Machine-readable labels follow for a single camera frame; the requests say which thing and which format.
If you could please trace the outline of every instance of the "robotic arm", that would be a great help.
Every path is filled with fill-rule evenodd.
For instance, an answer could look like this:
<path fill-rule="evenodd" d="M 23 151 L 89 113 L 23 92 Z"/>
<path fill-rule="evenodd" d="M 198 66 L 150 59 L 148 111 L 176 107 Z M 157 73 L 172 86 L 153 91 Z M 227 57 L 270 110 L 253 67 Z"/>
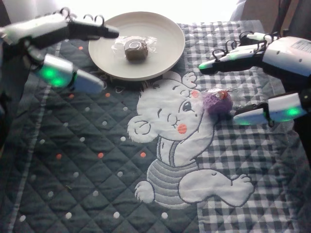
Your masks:
<path fill-rule="evenodd" d="M 214 51 L 215 59 L 202 63 L 200 71 L 210 75 L 218 71 L 239 71 L 256 66 L 285 82 L 299 85 L 300 90 L 238 109 L 234 121 L 241 125 L 268 123 L 272 127 L 274 122 L 292 120 L 310 112 L 311 41 L 253 32 L 240 40 L 240 46 L 232 51 L 221 50 L 217 55 Z"/>
<path fill-rule="evenodd" d="M 103 20 L 101 24 L 96 23 L 98 17 Z M 16 116 L 29 72 L 52 86 L 72 91 L 100 93 L 104 87 L 97 77 L 80 70 L 72 62 L 45 55 L 41 49 L 65 39 L 97 40 L 118 36 L 118 30 L 106 26 L 102 16 L 96 16 L 95 22 L 78 20 L 68 8 L 0 28 L 0 148 Z"/>

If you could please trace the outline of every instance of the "checkered fabric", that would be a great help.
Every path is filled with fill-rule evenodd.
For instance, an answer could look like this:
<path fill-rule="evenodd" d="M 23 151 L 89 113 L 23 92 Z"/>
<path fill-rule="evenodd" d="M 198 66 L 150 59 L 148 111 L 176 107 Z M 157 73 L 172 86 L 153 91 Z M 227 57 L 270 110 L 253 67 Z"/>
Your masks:
<path fill-rule="evenodd" d="M 258 21 L 179 24 L 186 48 L 178 73 L 194 72 L 200 90 L 229 88 L 235 107 L 279 94 L 279 80 L 260 69 L 204 76 L 198 65 L 243 31 L 262 31 Z M 0 232 L 15 233 L 193 233 L 310 232 L 311 171 L 293 123 L 240 126 L 223 117 L 212 144 L 197 163 L 233 179 L 251 177 L 255 192 L 233 208 L 217 198 L 170 210 L 140 203 L 135 186 L 146 179 L 157 141 L 141 144 L 127 133 L 136 116 L 140 83 L 126 83 L 98 71 L 87 42 L 65 41 L 48 49 L 94 73 L 107 84 L 99 95 L 71 94 L 29 77 L 22 103 L 29 114 L 12 127 L 6 151 L 15 151 L 8 180 L 0 187 Z M 22 104 L 19 116 L 24 114 Z"/>

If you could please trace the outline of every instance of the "plate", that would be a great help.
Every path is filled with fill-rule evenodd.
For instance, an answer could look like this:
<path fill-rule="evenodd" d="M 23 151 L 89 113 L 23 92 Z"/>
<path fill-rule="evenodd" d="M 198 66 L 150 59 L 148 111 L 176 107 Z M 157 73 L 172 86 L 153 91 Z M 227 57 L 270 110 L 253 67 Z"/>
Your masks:
<path fill-rule="evenodd" d="M 140 64 L 132 64 L 114 55 L 114 39 L 90 41 L 89 54 L 93 62 L 112 77 L 127 81 L 148 80 L 171 69 L 185 48 L 185 36 L 170 19 L 151 12 L 130 12 L 105 22 L 119 29 L 120 36 L 152 36 L 157 38 L 156 53 Z"/>

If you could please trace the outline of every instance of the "plate rim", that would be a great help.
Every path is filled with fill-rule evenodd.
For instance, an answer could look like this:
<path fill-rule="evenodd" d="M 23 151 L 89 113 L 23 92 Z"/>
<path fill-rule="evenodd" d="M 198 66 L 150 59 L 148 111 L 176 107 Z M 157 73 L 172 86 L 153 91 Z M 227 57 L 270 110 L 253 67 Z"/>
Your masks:
<path fill-rule="evenodd" d="M 104 71 L 102 70 L 99 65 L 95 62 L 95 60 L 93 59 L 92 55 L 91 55 L 91 52 L 90 52 L 90 46 L 91 46 L 91 43 L 94 42 L 94 41 L 90 41 L 89 44 L 88 44 L 88 52 L 89 52 L 89 55 L 92 59 L 92 61 L 94 62 L 94 64 L 97 66 L 97 68 L 99 68 L 101 71 L 103 71 L 104 73 L 108 74 L 109 76 L 113 77 L 113 78 L 116 78 L 116 79 L 119 79 L 119 80 L 124 80 L 124 81 L 145 81 L 145 80 L 149 80 L 149 79 L 153 79 L 153 78 L 156 78 L 156 77 L 159 77 L 161 76 L 162 74 L 164 74 L 165 72 L 169 71 L 174 65 L 176 65 L 176 63 L 180 60 L 181 56 L 183 55 L 183 52 L 185 50 L 185 47 L 186 47 L 186 38 L 185 38 L 185 34 L 183 32 L 183 30 L 178 26 L 177 23 L 175 23 L 174 21 L 172 21 L 170 18 L 167 18 L 161 14 L 158 14 L 158 13 L 154 13 L 154 12 L 148 12 L 148 11 L 132 11 L 132 12 L 127 12 L 127 13 L 123 13 L 123 14 L 120 14 L 120 15 L 117 15 L 117 16 L 114 16 L 114 17 L 111 17 L 110 19 L 108 19 L 107 21 L 105 21 L 105 24 L 109 25 L 109 21 L 117 18 L 117 17 L 120 17 L 120 16 L 123 16 L 123 15 L 129 15 L 129 14 L 139 14 L 139 13 L 148 13 L 148 14 L 152 14 L 152 15 L 157 15 L 157 16 L 160 16 L 160 17 L 163 17 L 171 22 L 173 22 L 179 29 L 179 31 L 183 34 L 183 49 L 181 50 L 181 53 L 179 54 L 177 60 L 175 62 L 173 62 L 173 64 L 169 65 L 169 67 L 157 74 L 153 74 L 153 75 L 149 75 L 148 77 L 137 77 L 137 78 L 127 78 L 127 77 L 119 77 L 119 76 L 116 76 L 116 75 L 113 75 L 113 74 L 110 74 L 109 72 L 107 71 Z"/>

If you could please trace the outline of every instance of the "purple candy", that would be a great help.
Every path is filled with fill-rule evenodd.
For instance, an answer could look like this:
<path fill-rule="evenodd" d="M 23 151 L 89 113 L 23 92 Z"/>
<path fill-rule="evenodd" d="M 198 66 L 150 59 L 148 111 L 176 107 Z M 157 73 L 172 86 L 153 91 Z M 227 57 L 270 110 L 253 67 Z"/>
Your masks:
<path fill-rule="evenodd" d="M 215 93 L 206 93 L 203 96 L 204 108 L 210 114 L 225 114 L 229 113 L 232 109 L 233 102 L 229 93 L 227 93 L 227 96 L 223 100 Z"/>

